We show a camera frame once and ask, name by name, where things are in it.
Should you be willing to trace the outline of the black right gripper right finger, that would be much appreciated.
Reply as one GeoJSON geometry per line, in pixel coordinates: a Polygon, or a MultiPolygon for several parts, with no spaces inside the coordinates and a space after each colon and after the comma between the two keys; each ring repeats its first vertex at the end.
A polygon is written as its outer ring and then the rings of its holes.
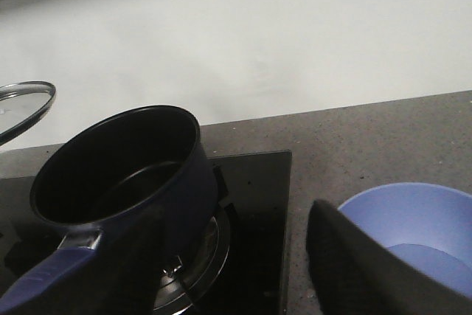
{"type": "Polygon", "coordinates": [[[308,272],[323,314],[470,314],[471,300],[385,250],[325,200],[308,215],[308,272]]]}

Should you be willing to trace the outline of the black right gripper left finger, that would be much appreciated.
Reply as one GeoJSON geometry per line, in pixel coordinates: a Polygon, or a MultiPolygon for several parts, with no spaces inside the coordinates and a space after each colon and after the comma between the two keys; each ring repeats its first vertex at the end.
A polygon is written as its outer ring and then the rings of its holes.
{"type": "Polygon", "coordinates": [[[163,265],[164,211],[144,211],[125,234],[69,278],[63,314],[151,314],[163,265]]]}

